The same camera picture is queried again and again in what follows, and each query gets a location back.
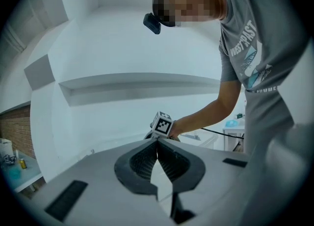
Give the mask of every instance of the hair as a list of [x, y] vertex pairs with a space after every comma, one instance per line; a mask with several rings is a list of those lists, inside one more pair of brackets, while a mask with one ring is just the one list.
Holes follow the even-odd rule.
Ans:
[[158, 18], [160, 23], [165, 26], [173, 27], [176, 25], [175, 16], [172, 9], [173, 8], [169, 0], [153, 0], [153, 14], [156, 18]]

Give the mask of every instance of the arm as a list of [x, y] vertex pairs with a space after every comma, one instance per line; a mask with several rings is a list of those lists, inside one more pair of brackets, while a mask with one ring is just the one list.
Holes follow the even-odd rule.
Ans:
[[223, 37], [219, 44], [222, 75], [218, 98], [200, 111], [177, 120], [173, 124], [170, 136], [176, 137], [185, 132], [216, 124], [233, 111], [240, 94], [241, 83], [231, 65], [226, 49], [223, 49], [222, 40]]
[[171, 129], [170, 136], [177, 137], [179, 134], [222, 121], [233, 111], [240, 90], [241, 83], [238, 80], [221, 82], [218, 98], [200, 111], [177, 120]]

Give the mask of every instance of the gray t-shirt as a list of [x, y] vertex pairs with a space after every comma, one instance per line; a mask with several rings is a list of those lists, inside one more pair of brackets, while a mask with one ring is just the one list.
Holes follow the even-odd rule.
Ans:
[[293, 126], [277, 87], [291, 72], [309, 40], [289, 0], [227, 0], [221, 21], [221, 81], [245, 87], [244, 151], [267, 143]]

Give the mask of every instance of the blue object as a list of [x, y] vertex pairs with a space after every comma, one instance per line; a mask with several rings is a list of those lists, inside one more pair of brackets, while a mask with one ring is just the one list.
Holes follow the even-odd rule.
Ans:
[[9, 169], [10, 178], [16, 180], [21, 178], [21, 170], [19, 166], [14, 166]]
[[226, 122], [227, 127], [233, 127], [233, 126], [237, 126], [237, 125], [238, 125], [238, 122], [235, 120], [231, 120], [231, 121]]

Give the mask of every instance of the person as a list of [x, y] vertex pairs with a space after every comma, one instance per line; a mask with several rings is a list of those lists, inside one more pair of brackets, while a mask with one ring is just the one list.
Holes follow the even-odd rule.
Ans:
[[298, 62], [310, 36], [289, 0], [153, 0], [153, 13], [166, 26], [212, 20], [221, 25], [218, 97], [175, 121], [169, 136], [177, 138], [228, 117], [242, 84], [247, 100], [245, 153], [252, 154], [258, 143], [267, 143], [293, 126], [278, 86]]

